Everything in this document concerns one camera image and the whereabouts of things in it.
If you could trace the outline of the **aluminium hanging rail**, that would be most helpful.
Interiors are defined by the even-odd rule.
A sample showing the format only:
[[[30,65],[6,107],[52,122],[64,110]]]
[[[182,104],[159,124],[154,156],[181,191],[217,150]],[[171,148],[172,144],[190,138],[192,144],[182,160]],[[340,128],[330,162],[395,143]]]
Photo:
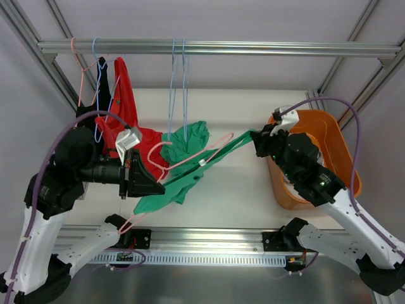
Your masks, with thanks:
[[[249,42],[190,41],[183,39],[45,39],[37,43],[43,53],[65,54],[188,54],[241,56],[304,56],[395,58],[397,44],[362,42]]]

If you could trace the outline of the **black tank top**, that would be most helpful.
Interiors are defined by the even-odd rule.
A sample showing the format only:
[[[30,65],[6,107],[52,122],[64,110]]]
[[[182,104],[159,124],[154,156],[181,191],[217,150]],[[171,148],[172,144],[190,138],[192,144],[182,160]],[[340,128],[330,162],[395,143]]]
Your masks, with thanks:
[[[109,90],[108,84],[108,73],[107,73],[108,65],[104,57],[98,58],[97,64],[97,94],[95,101],[89,106],[80,105],[76,111],[76,117],[83,115],[89,111],[101,110],[107,111],[109,110],[111,94]],[[100,126],[99,123],[96,123],[95,119],[97,116],[94,117],[87,117],[85,120],[78,123],[79,126],[87,127],[91,131],[93,131],[94,135],[96,136],[96,140],[101,140],[102,132],[98,129]]]

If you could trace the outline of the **light blue wire hanger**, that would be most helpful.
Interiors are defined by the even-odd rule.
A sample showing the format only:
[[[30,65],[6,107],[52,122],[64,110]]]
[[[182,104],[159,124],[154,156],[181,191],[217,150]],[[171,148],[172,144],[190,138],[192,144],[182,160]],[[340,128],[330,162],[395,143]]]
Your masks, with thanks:
[[[188,93],[189,93],[189,57],[185,53],[185,39],[182,41],[182,94],[183,94],[183,124],[184,124],[184,139],[187,141],[187,123],[188,123]]]

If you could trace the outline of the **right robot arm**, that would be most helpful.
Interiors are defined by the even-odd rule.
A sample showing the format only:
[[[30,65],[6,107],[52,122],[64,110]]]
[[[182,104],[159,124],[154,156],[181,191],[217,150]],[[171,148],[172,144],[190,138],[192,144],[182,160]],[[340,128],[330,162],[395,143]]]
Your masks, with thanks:
[[[256,155],[276,164],[293,188],[352,236],[342,241],[301,218],[282,227],[283,245],[317,251],[357,273],[374,292],[389,296],[404,289],[404,243],[385,230],[354,199],[331,170],[318,163],[318,147],[305,133],[290,134],[274,125],[250,133]]]

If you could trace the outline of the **black mounting plate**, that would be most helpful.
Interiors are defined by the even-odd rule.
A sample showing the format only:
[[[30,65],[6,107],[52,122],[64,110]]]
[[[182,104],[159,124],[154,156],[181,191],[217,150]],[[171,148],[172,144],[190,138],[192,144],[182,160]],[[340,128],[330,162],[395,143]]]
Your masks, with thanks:
[[[282,252],[288,250],[280,231],[265,231],[261,233],[261,236],[264,252]]]
[[[130,229],[120,236],[117,247],[148,250],[151,244],[151,234],[150,229]]]

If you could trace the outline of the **orange plastic basket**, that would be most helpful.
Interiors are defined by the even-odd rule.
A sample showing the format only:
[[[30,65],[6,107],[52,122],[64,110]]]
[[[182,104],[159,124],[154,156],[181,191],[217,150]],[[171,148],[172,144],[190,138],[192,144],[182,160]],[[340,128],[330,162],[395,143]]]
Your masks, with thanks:
[[[296,110],[299,122],[289,131],[277,165],[268,157],[277,203],[287,210],[307,210],[334,203],[339,191],[362,184],[336,120],[320,110]]]

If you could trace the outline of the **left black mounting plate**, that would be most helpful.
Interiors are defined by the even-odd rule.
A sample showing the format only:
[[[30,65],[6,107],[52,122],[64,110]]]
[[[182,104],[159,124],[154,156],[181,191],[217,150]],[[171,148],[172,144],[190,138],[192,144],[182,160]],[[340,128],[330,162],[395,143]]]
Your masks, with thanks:
[[[150,229],[130,229],[120,236],[117,247],[148,250],[151,244],[151,234]]]

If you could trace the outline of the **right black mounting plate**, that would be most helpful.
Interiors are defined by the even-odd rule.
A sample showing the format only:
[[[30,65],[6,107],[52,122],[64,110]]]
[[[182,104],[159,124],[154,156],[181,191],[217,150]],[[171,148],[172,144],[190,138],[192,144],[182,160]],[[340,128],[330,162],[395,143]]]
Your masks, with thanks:
[[[280,231],[265,231],[261,233],[261,236],[264,252],[282,252],[288,250]]]

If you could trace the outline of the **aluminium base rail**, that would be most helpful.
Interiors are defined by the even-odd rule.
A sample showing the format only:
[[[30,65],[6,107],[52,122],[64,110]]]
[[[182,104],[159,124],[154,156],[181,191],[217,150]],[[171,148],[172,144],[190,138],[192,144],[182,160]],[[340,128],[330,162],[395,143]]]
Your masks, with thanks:
[[[208,229],[150,227],[150,248],[147,252],[165,253],[271,253],[263,251],[261,233],[277,229]],[[289,249],[282,252],[301,252]]]

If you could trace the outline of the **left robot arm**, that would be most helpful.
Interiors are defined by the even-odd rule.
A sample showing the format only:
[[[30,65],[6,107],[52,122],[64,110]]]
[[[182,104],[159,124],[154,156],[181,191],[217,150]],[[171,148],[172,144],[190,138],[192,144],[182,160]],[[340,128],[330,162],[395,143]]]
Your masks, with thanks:
[[[49,303],[61,296],[73,276],[90,260],[109,248],[135,248],[131,224],[114,214],[82,242],[61,252],[54,245],[75,202],[88,182],[116,184],[121,198],[163,194],[164,187],[147,171],[137,145],[143,135],[125,127],[113,146],[117,158],[98,155],[92,132],[72,128],[58,137],[25,195],[25,218],[13,263],[1,274],[6,302]]]

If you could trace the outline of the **red tank top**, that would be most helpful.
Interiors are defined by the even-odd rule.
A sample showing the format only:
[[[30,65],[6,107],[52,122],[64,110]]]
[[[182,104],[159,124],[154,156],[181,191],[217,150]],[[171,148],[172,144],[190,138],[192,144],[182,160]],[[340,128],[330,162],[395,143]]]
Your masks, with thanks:
[[[119,57],[114,62],[115,80],[118,84],[115,89],[110,112],[118,115],[131,127],[137,127],[142,133],[140,144],[135,146],[140,153],[141,159],[147,170],[158,179],[162,174],[162,168],[168,166],[168,162],[161,156],[162,147],[156,148],[147,159],[148,152],[157,143],[162,141],[162,132],[139,126],[135,99],[132,91],[132,83],[128,74],[124,59]],[[104,147],[103,153],[110,158],[119,158],[115,150],[115,141],[119,132],[124,130],[124,126],[115,118],[97,117],[95,119],[97,128],[103,133]]]

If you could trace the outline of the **green tank top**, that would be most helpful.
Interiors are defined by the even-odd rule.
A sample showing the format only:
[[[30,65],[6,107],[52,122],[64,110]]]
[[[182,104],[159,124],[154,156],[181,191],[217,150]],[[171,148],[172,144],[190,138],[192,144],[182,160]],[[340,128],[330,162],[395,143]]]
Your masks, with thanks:
[[[163,134],[160,155],[169,164],[171,179],[163,186],[164,194],[145,196],[137,203],[134,214],[156,212],[170,203],[183,204],[187,193],[204,177],[205,171],[224,157],[252,141],[252,129],[230,140],[221,148],[208,146],[209,130],[205,121]]]

